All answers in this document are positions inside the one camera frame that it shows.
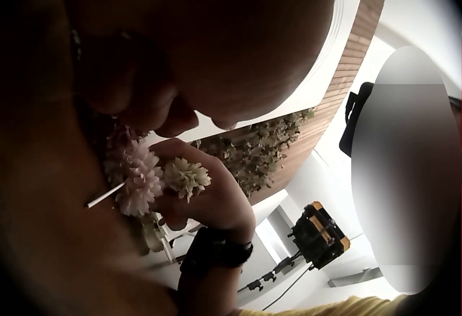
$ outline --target cable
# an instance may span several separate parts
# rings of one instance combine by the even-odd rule
[[[293,285],[295,285],[297,283],[298,280],[300,280],[302,278],[303,275],[305,275],[305,273],[309,270],[310,267],[308,267],[298,278],[296,278],[296,280],[277,298],[275,299],[271,304],[267,305],[264,309],[262,309],[261,311],[265,311],[266,309],[268,309],[270,306],[272,306],[274,303],[276,303],[279,299],[281,299],[286,293],[287,291],[290,290],[290,288],[293,287]]]
[[[290,258],[289,258],[289,257],[284,258],[284,259],[283,259],[277,266],[275,266],[269,273],[274,272],[274,276],[275,276],[277,273],[279,273],[279,272],[281,271],[281,269],[280,269],[280,265],[281,265],[281,264],[284,264],[284,268],[285,268],[285,267],[288,267],[289,265],[293,265],[295,262],[304,259],[303,257],[302,257],[301,259],[297,259],[297,258],[299,258],[300,256],[302,256],[302,253],[301,253],[301,251],[298,251],[298,252],[297,252],[295,255],[293,255],[292,257],[290,257]],[[258,281],[261,281],[261,280],[264,280],[264,276],[262,276],[261,278],[258,278],[257,280],[255,280],[255,281],[253,281],[253,282],[251,282],[251,283],[248,283],[248,284],[247,284],[246,286],[244,286],[243,288],[237,290],[237,292],[238,292],[238,293],[239,293],[239,292],[242,292],[242,291],[245,290],[246,288],[249,288],[250,290],[252,290],[252,289],[254,289],[254,288],[256,288],[256,287],[251,286],[251,285],[253,285],[254,283],[258,283]]]

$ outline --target blurred region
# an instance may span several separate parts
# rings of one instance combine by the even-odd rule
[[[358,119],[352,191],[388,283],[424,290],[450,242],[461,200],[461,146],[437,67],[416,47],[396,50]]]

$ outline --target leaf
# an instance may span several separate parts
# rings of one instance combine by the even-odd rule
[[[276,163],[273,162],[273,163],[269,164],[269,171],[270,172],[272,172],[272,173],[275,172],[277,168],[278,168],[278,166],[277,166]]]

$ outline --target white flower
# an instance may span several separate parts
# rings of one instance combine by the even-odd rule
[[[178,158],[165,166],[164,176],[166,186],[177,191],[180,198],[186,195],[188,202],[193,194],[205,190],[211,181],[208,170],[200,163],[191,164]]]
[[[162,169],[156,167],[159,158],[142,141],[133,140],[122,153],[120,167],[127,184],[115,200],[124,215],[142,216],[149,213],[149,203],[162,195]]]

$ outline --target camera equipment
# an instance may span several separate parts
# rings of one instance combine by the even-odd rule
[[[353,136],[354,130],[356,128],[356,124],[358,123],[358,118],[363,109],[364,104],[366,103],[367,99],[371,95],[373,83],[363,83],[361,85],[358,94],[350,92],[348,97],[348,101],[346,102],[345,108],[345,122],[346,128],[343,131],[342,138],[340,139],[340,150],[343,153],[348,155],[351,158],[351,149],[353,145]],[[457,108],[459,111],[461,110],[461,100],[458,98],[454,98],[448,96],[449,103],[454,107]]]
[[[261,291],[263,289],[261,281],[274,282],[276,274],[289,265],[293,266],[295,260],[301,256],[307,263],[311,263],[307,270],[321,269],[350,248],[350,240],[345,237],[320,202],[313,202],[305,207],[288,237],[294,237],[293,242],[299,251],[292,257],[284,258],[272,271],[239,291],[246,288],[250,290],[258,288]]]

